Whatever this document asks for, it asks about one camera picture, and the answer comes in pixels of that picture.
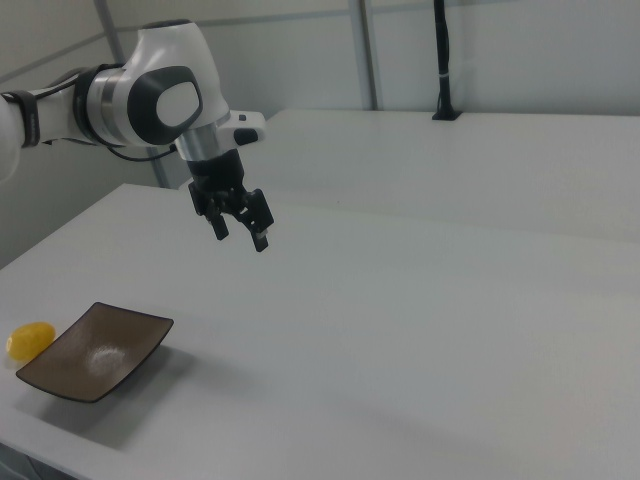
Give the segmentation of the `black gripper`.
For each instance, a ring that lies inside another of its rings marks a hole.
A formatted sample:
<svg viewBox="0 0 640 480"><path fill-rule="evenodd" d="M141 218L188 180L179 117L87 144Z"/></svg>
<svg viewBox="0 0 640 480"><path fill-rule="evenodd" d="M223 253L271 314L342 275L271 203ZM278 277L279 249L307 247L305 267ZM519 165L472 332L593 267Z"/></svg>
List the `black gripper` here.
<svg viewBox="0 0 640 480"><path fill-rule="evenodd" d="M260 189L250 192L244 187L244 168L237 149L201 161L187 163L193 181L188 190L196 214L204 217L211 225L218 240L229 235L222 212L215 201L208 196L222 192L240 197L240 208L236 220L249 231L257 252L268 246L268 229L274 218L264 193Z"/></svg>

